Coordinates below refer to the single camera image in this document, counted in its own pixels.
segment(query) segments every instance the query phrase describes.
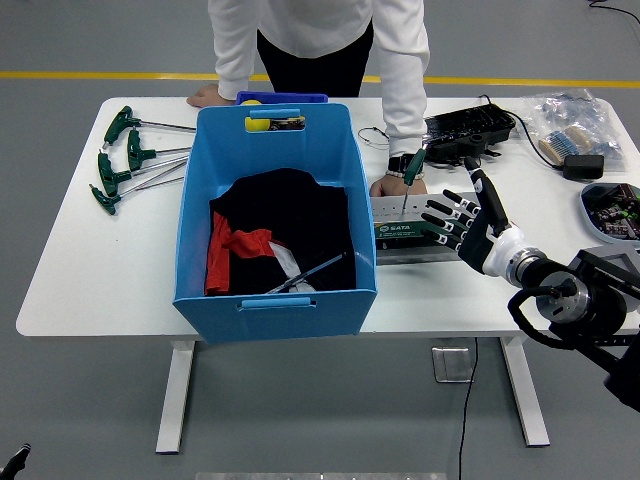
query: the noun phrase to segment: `green handle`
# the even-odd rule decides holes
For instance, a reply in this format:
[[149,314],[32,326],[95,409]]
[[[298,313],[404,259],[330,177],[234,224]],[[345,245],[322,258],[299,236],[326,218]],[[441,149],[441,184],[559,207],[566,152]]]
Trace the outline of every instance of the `green handle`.
[[111,125],[107,129],[107,133],[104,135],[104,141],[109,145],[113,145],[122,131],[127,127],[139,127],[140,119],[133,118],[133,111],[130,106],[125,106],[118,114],[115,116]]
[[94,198],[98,201],[100,206],[104,208],[109,215],[116,214],[116,206],[115,204],[121,200],[120,195],[116,195],[115,197],[107,197],[104,193],[102,193],[98,188],[89,184],[91,187],[91,193],[93,193]]
[[132,175],[129,170],[124,172],[114,172],[111,168],[111,161],[106,153],[98,154],[98,173],[100,180],[104,186],[104,191],[109,197],[115,197],[118,194],[118,184],[125,180],[131,180]]
[[413,180],[416,178],[416,175],[422,168],[422,163],[424,162],[424,156],[426,155],[427,150],[425,147],[422,147],[411,159],[411,163],[407,167],[407,171],[404,172],[404,183],[409,187],[413,185]]
[[140,146],[140,132],[131,130],[127,143],[127,158],[129,159],[129,169],[131,171],[140,170],[142,162],[150,158],[156,158],[155,150],[142,150]]

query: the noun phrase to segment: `yellow ball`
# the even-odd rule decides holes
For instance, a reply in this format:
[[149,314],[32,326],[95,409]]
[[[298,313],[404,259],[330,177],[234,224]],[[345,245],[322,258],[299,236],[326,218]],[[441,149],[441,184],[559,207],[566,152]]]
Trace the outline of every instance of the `yellow ball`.
[[[245,100],[242,105],[262,105],[258,100]],[[269,130],[271,120],[268,118],[245,118],[244,127],[249,132],[265,132]]]

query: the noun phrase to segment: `blue plastic bin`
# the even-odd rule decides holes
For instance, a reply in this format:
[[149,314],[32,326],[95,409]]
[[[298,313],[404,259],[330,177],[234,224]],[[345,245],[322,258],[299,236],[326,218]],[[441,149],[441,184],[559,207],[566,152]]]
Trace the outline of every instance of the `blue plastic bin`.
[[[304,130],[248,132],[245,118],[303,115]],[[238,178],[297,168],[344,187],[355,252],[354,290],[206,297],[209,200]],[[208,343],[355,335],[377,294],[371,208],[349,111],[341,104],[213,107],[198,116],[184,180],[174,306]]]
[[329,97],[324,93],[273,93],[242,91],[236,97],[236,105],[247,100],[258,100],[260,103],[327,103]]

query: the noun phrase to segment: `bin handle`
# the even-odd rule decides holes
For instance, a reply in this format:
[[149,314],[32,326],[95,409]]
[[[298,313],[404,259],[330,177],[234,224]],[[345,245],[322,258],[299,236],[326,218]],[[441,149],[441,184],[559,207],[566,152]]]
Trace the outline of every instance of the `bin handle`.
[[273,110],[249,110],[249,117],[252,119],[298,118],[299,116],[300,116],[299,108],[278,108]]
[[239,312],[243,310],[264,310],[272,308],[315,308],[316,302],[309,297],[265,298],[259,300],[243,300],[237,306]]

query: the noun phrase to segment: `black cloth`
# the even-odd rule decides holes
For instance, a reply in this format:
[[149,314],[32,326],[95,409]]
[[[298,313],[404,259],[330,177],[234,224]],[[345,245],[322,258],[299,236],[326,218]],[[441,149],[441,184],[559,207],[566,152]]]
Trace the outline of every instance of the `black cloth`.
[[373,45],[373,23],[342,50],[318,58],[298,58],[283,52],[258,31],[258,53],[275,92],[324,93],[357,97]]
[[[340,254],[341,260],[307,277],[317,291],[356,288],[353,244],[344,188],[319,185],[301,170],[283,168],[243,177],[209,203],[225,217],[232,232],[267,229],[272,239],[293,254],[301,273]],[[240,258],[229,262],[232,295],[266,293],[287,277],[275,257]]]

